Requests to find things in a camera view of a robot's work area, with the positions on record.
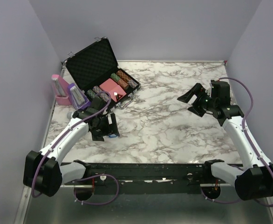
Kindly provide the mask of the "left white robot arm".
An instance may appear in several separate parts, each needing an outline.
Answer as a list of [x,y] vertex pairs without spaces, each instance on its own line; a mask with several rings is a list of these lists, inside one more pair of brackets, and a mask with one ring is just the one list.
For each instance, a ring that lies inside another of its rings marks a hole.
[[75,160],[67,165],[62,161],[80,138],[87,133],[93,141],[104,141],[105,136],[119,136],[114,113],[107,114],[111,97],[105,102],[95,97],[86,109],[75,111],[63,131],[40,151],[30,151],[25,159],[23,184],[31,188],[34,198],[44,194],[51,197],[60,186],[78,181],[86,184],[91,179],[90,165]]

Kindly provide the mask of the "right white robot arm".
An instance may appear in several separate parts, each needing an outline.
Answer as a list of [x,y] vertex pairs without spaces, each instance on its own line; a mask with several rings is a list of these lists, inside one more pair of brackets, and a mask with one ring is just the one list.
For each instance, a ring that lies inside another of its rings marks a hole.
[[235,188],[243,201],[272,197],[273,163],[248,128],[246,118],[249,113],[243,113],[238,105],[231,104],[231,90],[226,78],[211,80],[210,86],[206,90],[202,84],[196,83],[177,100],[188,103],[193,96],[196,97],[188,110],[199,117],[207,112],[212,114],[231,138],[243,168],[236,168],[222,160],[206,161],[202,170],[203,180],[208,183],[223,180]]

